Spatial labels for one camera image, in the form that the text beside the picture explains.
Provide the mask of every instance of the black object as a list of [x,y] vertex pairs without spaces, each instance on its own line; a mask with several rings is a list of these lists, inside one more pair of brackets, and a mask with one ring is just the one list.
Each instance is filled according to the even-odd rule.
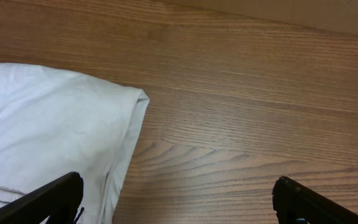
[[47,224],[75,223],[83,188],[80,174],[70,172],[0,208],[0,224],[39,224],[47,217]]
[[279,224],[358,224],[358,215],[288,177],[274,185],[273,209]]

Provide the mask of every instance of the cardboard box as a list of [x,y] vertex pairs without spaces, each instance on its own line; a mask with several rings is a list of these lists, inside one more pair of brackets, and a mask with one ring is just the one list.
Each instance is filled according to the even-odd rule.
[[159,0],[358,35],[358,0]]

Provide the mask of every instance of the wooden table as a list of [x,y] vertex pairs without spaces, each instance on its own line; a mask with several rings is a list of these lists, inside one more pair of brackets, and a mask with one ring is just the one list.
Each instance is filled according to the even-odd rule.
[[277,223],[281,175],[358,213],[356,36],[148,0],[4,0],[0,62],[150,96],[114,223]]

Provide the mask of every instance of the white cloth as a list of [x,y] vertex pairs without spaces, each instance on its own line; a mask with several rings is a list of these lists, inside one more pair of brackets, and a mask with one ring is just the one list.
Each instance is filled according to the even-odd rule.
[[80,223],[111,223],[148,103],[81,73],[0,63],[0,207],[76,171]]

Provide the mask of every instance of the wooden surface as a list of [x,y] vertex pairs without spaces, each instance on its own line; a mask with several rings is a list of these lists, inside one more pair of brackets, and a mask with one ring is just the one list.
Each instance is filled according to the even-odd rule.
[[277,223],[287,175],[358,213],[358,37],[153,1],[0,1],[0,62],[143,88],[114,218]]

